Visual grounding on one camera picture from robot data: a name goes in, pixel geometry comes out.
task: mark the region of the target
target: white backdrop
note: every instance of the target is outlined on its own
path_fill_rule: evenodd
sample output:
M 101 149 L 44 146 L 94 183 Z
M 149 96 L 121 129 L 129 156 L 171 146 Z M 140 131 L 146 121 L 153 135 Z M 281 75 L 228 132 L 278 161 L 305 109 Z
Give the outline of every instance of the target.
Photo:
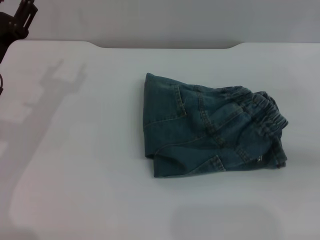
M 14 14 L 20 0 L 0 11 Z M 320 42 L 319 0 L 35 0 L 30 40 L 100 47 L 227 48 Z
M 319 240 L 320 44 L 17 41 L 0 65 L 0 240 Z M 147 72 L 266 91 L 287 167 L 153 178 Z

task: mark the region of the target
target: blue denim fabric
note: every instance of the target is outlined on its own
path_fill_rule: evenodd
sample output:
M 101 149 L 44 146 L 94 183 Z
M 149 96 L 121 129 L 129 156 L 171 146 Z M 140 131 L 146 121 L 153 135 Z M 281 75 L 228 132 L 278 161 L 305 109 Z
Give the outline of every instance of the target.
M 144 147 L 156 178 L 284 167 L 287 124 L 264 91 L 146 75 Z

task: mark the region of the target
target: seam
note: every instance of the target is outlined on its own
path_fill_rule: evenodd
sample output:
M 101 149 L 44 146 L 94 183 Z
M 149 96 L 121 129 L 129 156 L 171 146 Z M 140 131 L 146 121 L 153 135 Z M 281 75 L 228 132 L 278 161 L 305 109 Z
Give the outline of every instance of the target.
M 156 156 L 156 155 L 158 154 L 158 152 L 161 151 L 161 150 L 164 149 L 164 148 L 171 147 L 171 146 L 179 146 L 179 145 L 190 144 L 190 143 L 196 142 L 196 141 L 198 141 L 198 140 L 200 140 L 200 139 L 203 139 L 204 137 L 205 137 L 205 135 L 204 135 L 204 136 L 196 137 L 195 139 L 189 140 L 189 141 L 186 141 L 186 142 L 171 143 L 171 144 L 164 145 L 164 146 L 160 147 L 160 148 L 154 153 L 154 156 Z
M 173 85 L 173 87 L 174 87 L 175 100 L 176 100 L 177 106 L 179 107 L 179 109 L 177 110 L 178 116 L 172 116 L 172 117 L 169 116 L 162 120 L 152 121 L 150 123 L 147 123 L 145 126 L 143 126 L 143 129 L 145 129 L 146 127 L 152 124 L 157 124 L 157 123 L 171 121 L 171 120 L 177 120 L 187 116 L 185 107 L 183 106 L 179 85 Z
M 148 123 L 147 125 L 145 125 L 143 127 L 143 129 L 145 129 L 146 127 L 149 127 L 150 125 L 152 124 L 158 124 L 158 123 L 162 123 L 162 122 L 166 122 L 166 121 L 171 121 L 171 120 L 177 120 L 177 119 L 181 119 L 181 118 L 184 118 L 186 115 L 182 115 L 182 116 L 178 116 L 178 117 L 175 117 L 175 118 L 169 118 L 169 119 L 164 119 L 164 120 L 159 120 L 159 121 L 153 121 L 153 122 L 150 122 Z
M 272 158 L 271 158 L 271 160 L 275 160 L 275 161 L 276 161 L 275 166 L 278 167 L 278 165 L 279 165 L 280 163 L 279 163 L 279 161 L 278 161 L 277 156 L 275 155 L 275 147 L 274 147 L 273 145 L 271 145 L 270 151 L 271 151 L 271 153 L 272 153 Z
M 201 95 L 201 92 L 196 91 L 197 95 L 198 95 L 198 99 L 199 99 L 199 109 L 200 109 L 200 114 L 201 114 L 201 118 L 204 122 L 204 125 L 207 127 L 207 130 L 209 132 L 209 134 L 216 140 L 218 146 L 220 148 L 226 148 L 229 147 L 231 149 L 234 150 L 234 152 L 243 160 L 243 162 L 249 163 L 250 162 L 250 157 L 248 156 L 247 152 L 244 151 L 242 148 L 240 148 L 239 146 L 233 147 L 233 146 L 229 146 L 228 143 L 219 135 L 217 134 L 217 130 L 214 128 L 214 126 L 210 123 L 208 116 L 206 115 L 203 106 L 203 98 Z
M 246 107 L 245 105 L 243 105 L 243 104 L 239 103 L 238 101 L 236 101 L 235 98 L 232 97 L 229 92 L 227 92 L 226 94 L 228 95 L 228 98 L 229 98 L 233 103 L 237 104 L 240 108 L 243 109 L 243 112 L 247 113 L 247 114 L 251 117 L 252 122 L 253 122 L 254 124 L 256 124 L 258 127 L 262 128 L 263 131 L 264 131 L 267 135 L 269 135 L 268 129 L 265 128 L 265 126 L 262 126 L 261 124 L 259 124 L 259 123 L 257 122 L 256 117 L 250 113 L 250 111 L 247 109 L 247 107 Z M 263 110 L 263 108 L 261 108 L 261 107 L 259 106 L 259 104 L 257 104 L 254 100 L 252 100 L 252 102 L 254 102 L 254 103 L 259 107 L 260 111 Z
M 227 123 L 229 123 L 231 120 L 233 120 L 234 118 L 238 117 L 240 114 L 242 114 L 244 112 L 244 110 L 240 107 L 239 109 L 237 109 L 235 112 L 233 112 L 232 114 L 230 114 L 228 116 L 228 118 L 226 118 L 226 120 L 224 120 L 224 122 L 221 125 L 218 125 L 215 130 L 218 131 L 219 129 L 221 129 L 222 127 L 224 127 Z
M 214 166 L 214 168 L 217 169 L 217 170 L 220 171 L 220 172 L 225 172 L 225 171 L 226 171 L 226 169 L 225 169 L 223 163 L 221 162 L 219 156 L 218 156 L 218 155 L 214 155 L 214 156 L 210 157 L 208 160 L 206 160 L 206 161 L 204 161 L 203 163 L 201 163 L 201 164 L 200 164 L 199 166 L 197 166 L 196 168 L 192 169 L 190 172 L 188 172 L 188 173 L 185 174 L 185 175 L 187 176 L 187 175 L 192 175 L 192 174 L 194 174 L 199 168 L 201 168 L 202 166 L 205 166 L 205 165 L 208 164 L 208 163 L 212 163 L 212 165 Z
M 273 154 L 273 157 L 274 159 L 276 160 L 276 163 L 277 165 L 280 165 L 280 164 L 283 164 L 286 162 L 286 160 L 282 160 L 282 161 L 279 161 L 281 158 L 279 157 L 279 151 L 278 151 L 278 148 L 279 146 L 278 145 L 274 145 L 274 143 L 271 145 L 271 152 Z
M 187 113 L 186 113 L 184 104 L 183 104 L 183 102 L 182 102 L 179 85 L 177 85 L 177 89 L 175 90 L 175 94 L 176 94 L 176 97 L 178 98 L 177 101 L 178 101 L 178 105 L 179 105 L 179 107 L 180 107 L 180 110 L 182 110 L 182 114 L 183 114 L 184 116 L 186 116 Z

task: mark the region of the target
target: stitching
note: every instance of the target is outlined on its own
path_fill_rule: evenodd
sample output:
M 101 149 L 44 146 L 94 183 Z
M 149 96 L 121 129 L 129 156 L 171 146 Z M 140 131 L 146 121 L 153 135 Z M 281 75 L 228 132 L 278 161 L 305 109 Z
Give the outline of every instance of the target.
M 148 126 L 150 126 L 152 124 L 158 124 L 158 123 L 161 123 L 161 122 L 177 120 L 177 119 L 180 119 L 180 118 L 183 118 L 183 117 L 187 116 L 185 107 L 183 106 L 183 103 L 182 103 L 182 98 L 181 98 L 181 94 L 180 94 L 179 85 L 173 85 L 173 87 L 174 87 L 174 94 L 175 94 L 175 98 L 176 98 L 176 101 L 177 101 L 177 105 L 179 107 L 179 109 L 178 109 L 178 115 L 179 116 L 178 117 L 176 117 L 176 116 L 167 117 L 167 118 L 162 119 L 162 120 L 150 122 L 150 123 L 146 124 L 145 126 L 143 126 L 143 129 L 145 129 L 146 127 L 148 127 Z
M 152 124 L 158 124 L 158 123 L 162 123 L 162 122 L 166 122 L 166 121 L 171 121 L 171 120 L 177 120 L 177 119 L 181 119 L 181 118 L 184 118 L 186 115 L 183 115 L 183 116 L 178 116 L 176 118 L 169 118 L 169 119 L 164 119 L 164 120 L 159 120 L 159 121 L 153 121 L 153 122 L 150 122 L 148 123 L 147 125 L 145 125 L 143 127 L 143 129 L 145 129 L 146 127 L 152 125 Z
M 210 123 L 208 116 L 206 115 L 204 109 L 203 109 L 203 98 L 201 96 L 201 93 L 199 91 L 196 92 L 199 99 L 199 109 L 201 118 L 204 121 L 205 126 L 208 129 L 209 134 L 216 140 L 220 148 L 229 147 L 234 150 L 234 152 L 244 161 L 244 163 L 250 162 L 250 157 L 248 156 L 247 152 L 244 151 L 239 146 L 231 147 L 229 146 L 226 141 L 223 140 L 223 138 L 217 134 L 217 130 L 214 128 L 214 126 Z
M 213 165 L 213 167 L 215 169 L 217 169 L 218 171 L 220 171 L 220 172 L 225 172 L 226 171 L 226 169 L 225 169 L 223 163 L 221 162 L 219 156 L 218 155 L 214 155 L 213 157 L 210 157 L 208 160 L 204 161 L 199 166 L 197 166 L 195 169 L 191 170 L 190 172 L 188 172 L 188 173 L 186 173 L 184 175 L 186 176 L 186 175 L 196 174 L 197 170 L 199 168 L 201 168 L 202 166 L 205 166 L 206 164 Z
M 177 85 L 177 89 L 176 88 L 174 88 L 174 89 L 175 89 L 175 95 L 178 98 L 177 101 L 178 101 L 178 105 L 180 107 L 180 110 L 182 110 L 182 114 L 184 116 L 186 116 L 187 113 L 186 113 L 185 107 L 184 107 L 183 102 L 182 102 L 179 85 Z
M 233 120 L 234 118 L 236 118 L 237 116 L 239 116 L 240 114 L 242 114 L 244 112 L 244 110 L 242 108 L 237 109 L 236 111 L 234 111 L 233 113 L 231 113 L 222 124 L 218 125 L 215 130 L 218 131 L 219 129 L 221 129 L 223 126 L 225 126 L 227 123 L 229 123 L 231 120 Z
M 167 145 L 164 145 L 162 147 L 160 147 L 155 153 L 154 153 L 154 156 L 156 156 L 158 154 L 158 152 L 164 148 L 167 148 L 167 147 L 171 147 L 171 146 L 178 146 L 178 145 L 184 145 L 184 144 L 190 144 L 190 143 L 193 143 L 193 142 L 196 142 L 200 139 L 203 139 L 205 136 L 199 136 L 199 137 L 196 137 L 195 139 L 193 140 L 189 140 L 189 141 L 186 141 L 186 142 L 181 142 L 181 143 L 171 143 L 171 144 L 167 144 Z
M 250 113 L 250 111 L 249 111 L 244 105 L 239 104 L 239 103 L 236 102 L 236 101 L 235 101 L 235 103 L 238 104 L 240 107 L 242 107 L 244 112 L 246 112 L 247 114 L 249 114 L 249 116 L 251 117 L 251 119 L 252 119 L 252 121 L 254 122 L 254 124 L 256 124 L 258 127 L 262 128 L 262 130 L 263 130 L 268 136 L 271 136 L 271 133 L 270 133 L 270 131 L 269 131 L 269 128 L 266 127 L 266 126 L 264 126 L 264 125 L 262 125 L 261 122 L 259 123 L 258 120 L 257 120 L 257 118 L 255 117 L 255 115 L 252 115 L 252 114 Z
M 256 117 L 254 115 L 252 115 L 249 110 L 247 109 L 247 107 L 245 105 L 243 105 L 242 103 L 238 102 L 237 100 L 235 100 L 234 97 L 231 96 L 231 94 L 229 92 L 226 93 L 228 95 L 228 98 L 235 104 L 237 104 L 239 107 L 241 107 L 243 109 L 243 112 L 247 113 L 252 121 L 258 126 L 258 127 L 261 127 L 262 129 L 264 128 L 264 126 L 261 126 L 257 121 L 256 121 Z

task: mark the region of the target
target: pocket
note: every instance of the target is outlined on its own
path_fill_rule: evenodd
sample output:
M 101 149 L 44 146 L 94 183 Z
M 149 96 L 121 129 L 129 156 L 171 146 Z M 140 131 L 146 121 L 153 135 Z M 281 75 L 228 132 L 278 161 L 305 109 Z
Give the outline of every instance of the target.
M 196 169 L 189 172 L 187 175 L 198 175 L 198 174 L 205 174 L 205 173 L 212 173 L 212 172 L 225 172 L 226 169 L 222 164 L 220 158 L 216 155 L 209 160 L 202 163 Z
M 179 85 L 147 77 L 144 84 L 143 127 L 187 115 Z

